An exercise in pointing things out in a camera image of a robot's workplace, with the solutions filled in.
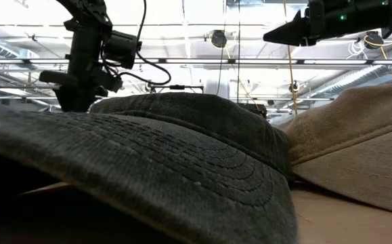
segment ceiling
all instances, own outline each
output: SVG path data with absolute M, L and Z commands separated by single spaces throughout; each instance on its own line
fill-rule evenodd
M 143 14 L 142 0 L 105 0 L 108 15 L 114 29 L 136 35 Z M 246 0 L 240 10 L 233 0 L 148 0 L 145 27 L 141 34 L 145 58 L 180 59 L 287 59 L 285 45 L 265 43 L 264 33 L 291 21 L 299 9 L 305 9 L 306 0 L 288 1 L 287 17 L 282 1 L 256 4 L 262 0 Z M 71 15 L 56 0 L 0 0 L 0 41 L 14 49 L 27 49 L 36 58 L 64 58 L 70 51 L 72 33 L 63 27 Z M 210 42 L 214 30 L 225 30 L 227 47 L 218 49 Z M 314 47 L 291 47 L 292 58 L 302 59 L 360 59 L 363 55 L 352 56 L 349 51 L 358 35 L 322 41 Z M 386 48 L 388 56 L 392 45 Z M 381 58 L 380 50 L 365 50 L 367 58 Z M 173 76 L 172 84 L 200 85 L 206 80 L 216 80 L 220 71 L 236 86 L 237 67 L 200 64 L 165 64 Z M 0 71 L 7 66 L 0 65 Z M 246 88 L 252 96 L 290 97 L 290 71 L 287 66 L 241 66 L 240 79 L 246 81 Z M 311 88 L 329 82 L 347 72 L 349 68 L 295 68 L 293 78 Z M 166 76 L 146 64 L 135 65 L 133 71 L 153 81 L 162 81 Z M 7 75 L 27 81 L 27 72 L 6 72 Z M 38 73 L 32 73 L 35 80 Z M 125 90 L 113 96 L 128 96 L 144 92 L 144 84 L 125 77 Z M 236 97 L 237 89 L 231 89 L 230 97 Z M 247 96 L 240 90 L 240 96 Z

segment pipe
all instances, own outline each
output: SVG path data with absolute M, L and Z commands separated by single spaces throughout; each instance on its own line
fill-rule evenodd
M 314 89 L 311 92 L 307 92 L 300 97 L 313 97 L 324 92 L 339 93 L 345 89 L 356 87 L 379 76 L 385 75 L 388 71 L 389 69 L 385 65 L 373 65 L 361 70 L 349 71 L 348 73 L 345 73 L 344 75 L 341 75 L 331 81 L 325 82 L 325 84 L 322 86 Z

